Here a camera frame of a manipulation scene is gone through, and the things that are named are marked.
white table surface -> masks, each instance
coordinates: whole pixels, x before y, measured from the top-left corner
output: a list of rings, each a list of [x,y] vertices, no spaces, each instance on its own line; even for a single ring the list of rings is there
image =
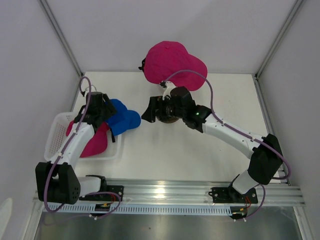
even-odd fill
[[[149,83],[142,72],[87,72],[97,91],[121,100],[140,115],[149,97],[163,90]],[[215,111],[227,121],[253,133],[267,135],[253,78],[249,74],[209,74],[214,89]],[[205,84],[191,92],[196,104],[210,106],[210,90]],[[79,93],[74,111],[85,104]],[[189,129],[182,120],[141,125],[122,135],[120,154],[114,160],[79,161],[77,176],[102,175],[115,179],[228,182],[249,166],[241,152],[223,141]]]

basket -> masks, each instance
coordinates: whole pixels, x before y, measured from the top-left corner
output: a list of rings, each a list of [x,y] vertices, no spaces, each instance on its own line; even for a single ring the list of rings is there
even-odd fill
[[[44,159],[49,161],[60,149],[62,143],[67,138],[66,132],[69,123],[77,116],[76,112],[62,112],[55,116],[46,141]],[[121,146],[121,134],[115,136],[115,142],[111,141],[111,131],[107,131],[108,147],[100,154],[80,157],[79,160],[112,160],[118,157]]]

pink cap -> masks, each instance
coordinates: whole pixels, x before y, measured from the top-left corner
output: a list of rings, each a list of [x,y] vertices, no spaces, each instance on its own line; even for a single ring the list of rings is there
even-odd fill
[[[74,121],[71,121],[69,123],[68,128],[66,129],[66,135],[69,136],[72,127],[73,127]],[[109,130],[108,124],[103,122],[101,126],[97,129],[94,136],[88,141],[86,146],[84,147],[80,158],[86,158],[90,156],[94,156],[97,154],[103,153],[108,146],[108,138],[107,138],[107,131]]]
[[[208,75],[207,66],[176,41],[162,41],[156,44],[145,57],[143,72],[150,83],[160,84],[179,70],[192,70],[204,77]],[[169,81],[177,87],[184,86],[189,91],[198,90],[205,82],[202,77],[192,72],[178,73]]]

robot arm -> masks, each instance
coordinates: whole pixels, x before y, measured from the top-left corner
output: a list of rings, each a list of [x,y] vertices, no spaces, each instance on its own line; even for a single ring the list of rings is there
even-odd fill
[[[246,194],[258,184],[269,184],[282,164],[281,159],[263,145],[238,134],[226,127],[225,124],[268,144],[281,153],[277,138],[271,134],[262,137],[242,130],[240,127],[226,122],[223,118],[223,123],[220,123],[210,108],[196,105],[185,87],[173,87],[172,85],[172,82],[166,82],[162,85],[166,88],[164,96],[151,97],[149,106],[141,118],[150,123],[155,122],[156,118],[164,123],[182,119],[189,128],[221,139],[250,159],[248,169],[238,175],[229,186],[228,190],[234,192],[232,198],[241,198],[241,195]]]
[[[71,132],[57,153],[48,162],[39,162],[35,168],[38,198],[41,201],[44,201],[45,185],[52,168],[54,169],[47,190],[48,202],[75,204],[80,196],[99,192],[102,188],[102,177],[77,177],[74,168],[89,140],[100,125],[116,113],[116,109],[106,94],[92,92],[85,116],[79,125],[84,108],[85,106],[82,106],[74,119]]]

blue baseball cap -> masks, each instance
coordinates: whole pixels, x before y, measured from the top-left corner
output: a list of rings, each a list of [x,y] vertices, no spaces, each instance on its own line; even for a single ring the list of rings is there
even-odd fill
[[[118,99],[110,100],[117,113],[105,122],[109,125],[114,136],[123,134],[129,129],[135,129],[141,124],[139,113],[128,110],[127,107]]]

